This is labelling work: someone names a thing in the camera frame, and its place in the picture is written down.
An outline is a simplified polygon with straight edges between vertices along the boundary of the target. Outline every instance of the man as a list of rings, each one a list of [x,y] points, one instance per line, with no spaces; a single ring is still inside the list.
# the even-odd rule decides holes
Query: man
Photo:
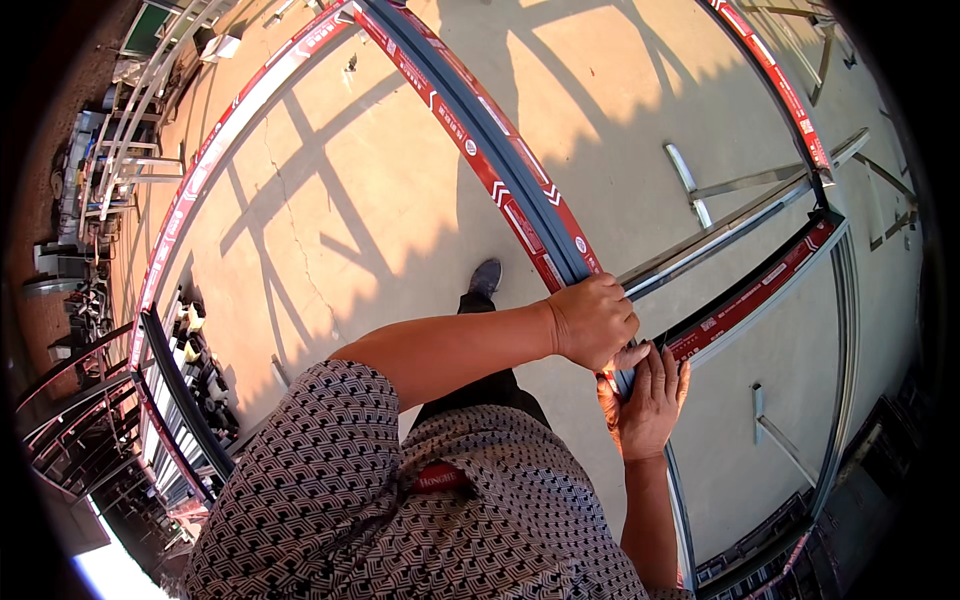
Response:
[[[616,279],[495,312],[500,263],[457,316],[369,333],[291,385],[224,487],[184,573],[193,598],[657,598],[677,587],[663,447],[690,369],[650,343]],[[624,460],[613,541],[587,474],[512,367],[636,366],[597,395]],[[397,441],[397,415],[423,404]]]

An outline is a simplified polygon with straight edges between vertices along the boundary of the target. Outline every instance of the gray sneaker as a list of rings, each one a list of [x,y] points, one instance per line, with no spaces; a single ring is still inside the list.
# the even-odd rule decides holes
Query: gray sneaker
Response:
[[[501,277],[503,277],[503,268],[500,266],[500,260],[488,258],[473,272],[467,292],[476,292],[489,300],[493,292],[500,289]]]

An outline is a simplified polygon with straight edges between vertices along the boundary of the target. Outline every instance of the concrete floor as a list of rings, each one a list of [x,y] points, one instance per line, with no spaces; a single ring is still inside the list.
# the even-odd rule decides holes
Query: concrete floor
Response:
[[[264,0],[241,5],[236,56],[207,66],[188,90],[164,148],[190,156],[237,90],[312,17],[293,8],[263,30]],[[701,184],[780,164],[797,153],[753,70],[692,0],[411,0],[409,6],[484,83],[563,190],[604,267],[620,274],[698,230],[662,150],[678,145]],[[779,34],[754,21],[809,91]],[[786,21],[809,59],[819,38]],[[351,56],[357,71],[342,72]],[[828,148],[861,127],[864,154],[898,173],[902,153],[869,72],[839,53],[812,110]],[[861,295],[860,377],[852,431],[877,396],[895,391],[914,349],[920,233],[869,250],[874,200],[864,168],[838,170],[829,197],[852,221]],[[143,218],[124,226],[114,274],[116,306],[131,315],[146,257],[175,186],[141,190]],[[708,201],[720,217],[762,188]],[[886,225],[903,199],[878,187]],[[805,221],[812,195],[636,305],[638,337],[651,337],[750,271]],[[911,238],[912,249],[903,237]],[[280,398],[276,354],[296,375],[384,324],[456,310],[473,267],[504,263],[501,308],[539,300],[545,288],[479,180],[373,44],[354,37],[310,71],[260,122],[214,184],[158,295],[178,276],[203,297],[207,341],[227,368],[234,407],[250,430]],[[827,439],[836,380],[836,309],[828,261],[803,289],[694,373],[674,448],[698,562],[770,515],[805,483],[768,440],[753,444],[749,386],[767,414],[815,466]],[[594,400],[592,375],[560,358],[516,370],[554,430],[589,473],[619,536],[622,469]],[[406,434],[416,411],[400,418]]]

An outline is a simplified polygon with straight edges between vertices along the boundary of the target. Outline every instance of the right hand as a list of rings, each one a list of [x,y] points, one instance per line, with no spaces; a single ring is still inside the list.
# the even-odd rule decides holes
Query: right hand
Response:
[[[636,366],[629,402],[621,404],[610,383],[597,379],[597,399],[607,419],[607,430],[625,463],[663,456],[690,388],[689,362],[682,362],[678,374],[670,348],[664,348],[661,357],[653,342],[638,348],[642,347],[647,347],[648,352]]]
[[[590,276],[543,300],[553,312],[553,353],[596,372],[623,369],[646,353],[625,349],[640,321],[634,304],[609,273]]]

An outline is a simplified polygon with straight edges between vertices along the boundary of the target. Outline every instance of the patterned shirt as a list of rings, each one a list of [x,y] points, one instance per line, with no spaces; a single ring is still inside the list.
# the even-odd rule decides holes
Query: patterned shirt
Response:
[[[440,413],[401,447],[397,406],[361,364],[298,377],[213,507],[184,572],[190,597],[649,597],[552,431],[484,405]],[[438,460],[470,483],[411,493]]]

